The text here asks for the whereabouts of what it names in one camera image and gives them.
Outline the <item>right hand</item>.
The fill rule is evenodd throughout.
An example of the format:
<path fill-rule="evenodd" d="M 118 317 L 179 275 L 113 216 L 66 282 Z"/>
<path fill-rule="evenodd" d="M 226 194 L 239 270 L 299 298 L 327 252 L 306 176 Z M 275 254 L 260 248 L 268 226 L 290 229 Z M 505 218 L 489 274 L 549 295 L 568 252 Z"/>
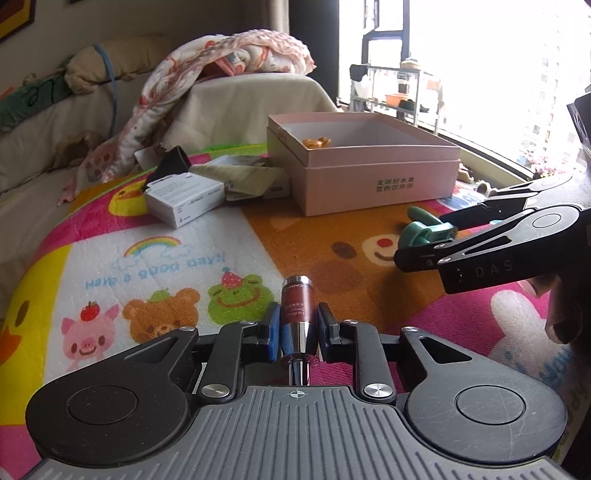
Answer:
<path fill-rule="evenodd" d="M 549 294 L 545 331 L 553 342 L 572 343 L 590 323 L 589 278 L 562 272 L 520 280 L 519 285 L 536 298 Z"/>

